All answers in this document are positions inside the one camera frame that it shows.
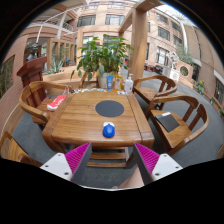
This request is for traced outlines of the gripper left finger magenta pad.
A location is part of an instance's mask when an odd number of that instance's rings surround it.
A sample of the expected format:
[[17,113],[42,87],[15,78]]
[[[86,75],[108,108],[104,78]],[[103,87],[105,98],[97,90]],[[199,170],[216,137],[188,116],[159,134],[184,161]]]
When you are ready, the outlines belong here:
[[92,144],[85,143],[66,154],[57,153],[41,169],[75,184],[81,182],[85,168],[92,153]]

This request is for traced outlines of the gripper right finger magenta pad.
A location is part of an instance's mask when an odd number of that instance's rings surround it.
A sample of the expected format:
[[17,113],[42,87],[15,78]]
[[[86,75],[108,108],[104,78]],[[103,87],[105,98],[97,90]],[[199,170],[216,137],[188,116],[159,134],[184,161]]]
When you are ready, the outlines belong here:
[[168,154],[158,154],[139,143],[133,144],[133,154],[145,185],[182,169]]

